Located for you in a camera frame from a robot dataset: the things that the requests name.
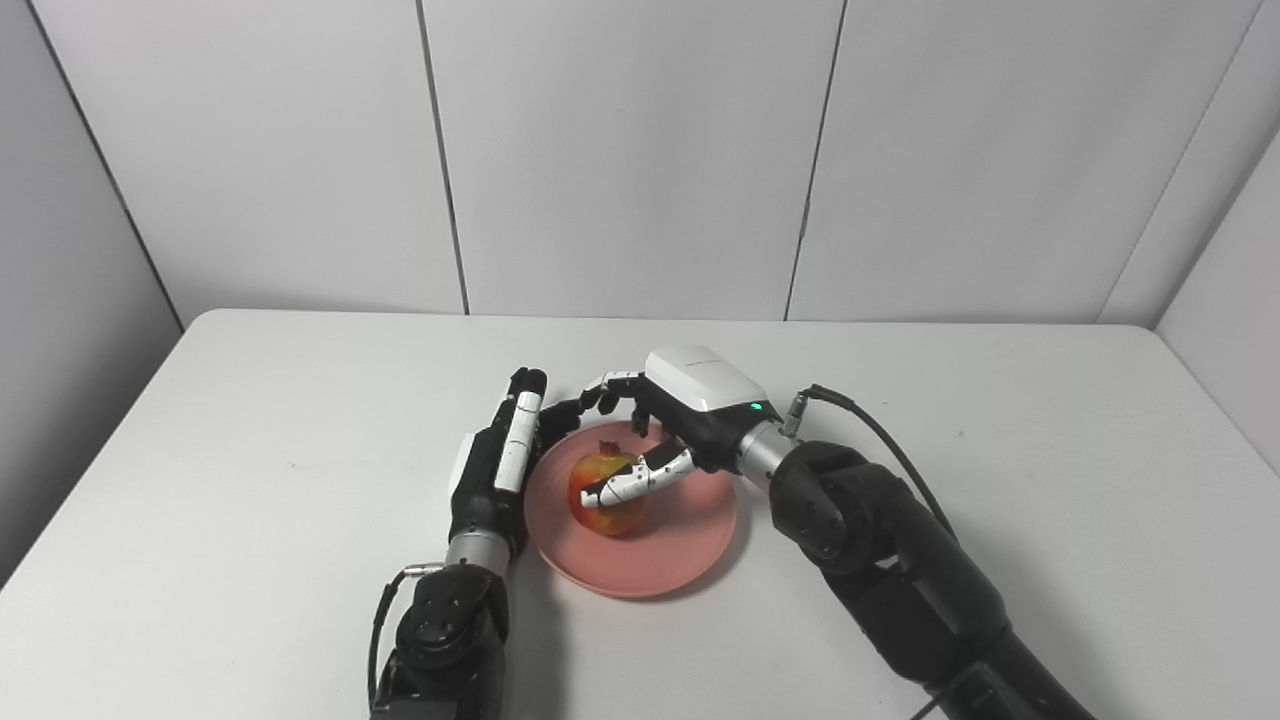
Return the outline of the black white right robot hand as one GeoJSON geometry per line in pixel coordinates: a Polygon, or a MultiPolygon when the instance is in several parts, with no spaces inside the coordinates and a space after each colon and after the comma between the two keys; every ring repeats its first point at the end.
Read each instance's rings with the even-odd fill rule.
{"type": "Polygon", "coordinates": [[[609,413],[635,402],[634,433],[652,420],[663,439],[637,460],[579,492],[585,509],[613,507],[672,486],[694,471],[728,471],[768,491],[796,447],[765,389],[717,352],[698,345],[649,354],[643,372],[611,372],[585,389],[582,407],[609,413]]]}

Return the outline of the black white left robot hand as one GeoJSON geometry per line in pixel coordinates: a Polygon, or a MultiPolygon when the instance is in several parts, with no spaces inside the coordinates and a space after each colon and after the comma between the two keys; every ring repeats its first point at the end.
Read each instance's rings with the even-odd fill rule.
{"type": "Polygon", "coordinates": [[[547,374],[521,366],[508,379],[490,423],[463,443],[451,478],[447,565],[500,574],[529,542],[524,514],[531,470],[550,446],[581,427],[604,395],[596,380],[579,396],[544,405],[547,374]]]}

